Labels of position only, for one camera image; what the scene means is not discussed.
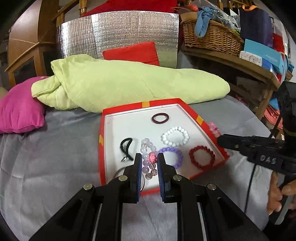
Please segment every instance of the pink bead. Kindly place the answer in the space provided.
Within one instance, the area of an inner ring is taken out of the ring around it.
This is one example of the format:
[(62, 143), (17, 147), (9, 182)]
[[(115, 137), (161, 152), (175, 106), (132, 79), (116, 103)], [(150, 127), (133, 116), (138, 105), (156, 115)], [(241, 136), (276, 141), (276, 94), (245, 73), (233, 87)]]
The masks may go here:
[(156, 156), (155, 155), (149, 156), (149, 161), (150, 163), (156, 163)]

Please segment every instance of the blue box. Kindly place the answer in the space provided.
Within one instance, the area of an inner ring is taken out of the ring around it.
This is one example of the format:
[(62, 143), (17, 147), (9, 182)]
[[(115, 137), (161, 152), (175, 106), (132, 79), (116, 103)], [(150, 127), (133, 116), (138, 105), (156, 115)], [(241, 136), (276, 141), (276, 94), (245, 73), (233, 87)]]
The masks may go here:
[(276, 72), (283, 74), (284, 61), (280, 52), (249, 39), (245, 40), (244, 51), (256, 54), (263, 59), (266, 59), (274, 66)]

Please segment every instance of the plastic bag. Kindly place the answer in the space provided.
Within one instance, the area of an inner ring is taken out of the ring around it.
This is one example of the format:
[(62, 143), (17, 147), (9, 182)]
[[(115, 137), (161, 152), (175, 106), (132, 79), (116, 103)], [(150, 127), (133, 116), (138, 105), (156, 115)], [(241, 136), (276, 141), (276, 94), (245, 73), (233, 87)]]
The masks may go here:
[(196, 5), (199, 8), (202, 7), (212, 7), (215, 10), (215, 16), (213, 18), (214, 21), (224, 24), (229, 27), (231, 30), (239, 31), (236, 20), (232, 16), (228, 16), (225, 12), (223, 12), (216, 5), (206, 1), (206, 0), (195, 0), (189, 5)]

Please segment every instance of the red cushion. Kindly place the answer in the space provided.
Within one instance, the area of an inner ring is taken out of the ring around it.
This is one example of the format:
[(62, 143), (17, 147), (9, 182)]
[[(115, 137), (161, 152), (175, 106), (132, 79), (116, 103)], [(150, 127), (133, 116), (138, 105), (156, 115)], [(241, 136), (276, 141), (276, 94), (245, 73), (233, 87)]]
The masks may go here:
[(153, 41), (103, 51), (106, 60), (126, 60), (159, 66)]
[(85, 13), (81, 17), (89, 16), (101, 12), (111, 11), (155, 11), (155, 12), (170, 12), (174, 13), (172, 7), (177, 7), (177, 0), (108, 0), (93, 10)]

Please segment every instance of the screw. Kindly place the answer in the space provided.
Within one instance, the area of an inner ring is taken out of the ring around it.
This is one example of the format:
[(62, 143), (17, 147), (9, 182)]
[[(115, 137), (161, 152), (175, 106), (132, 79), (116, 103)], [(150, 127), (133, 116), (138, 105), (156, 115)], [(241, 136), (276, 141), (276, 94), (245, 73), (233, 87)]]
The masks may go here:
[(173, 176), (173, 179), (174, 179), (175, 181), (181, 181), (182, 176), (180, 176), (180, 175), (175, 175), (175, 176)]
[(217, 186), (215, 184), (213, 184), (213, 183), (209, 183), (207, 185), (207, 188), (210, 189), (210, 190), (215, 190), (217, 188)]
[(85, 184), (85, 185), (83, 186), (83, 189), (84, 189), (85, 191), (89, 191), (89, 190), (91, 190), (91, 189), (92, 189), (92, 184)]
[(119, 181), (124, 182), (128, 179), (128, 177), (126, 175), (121, 175), (118, 177)]

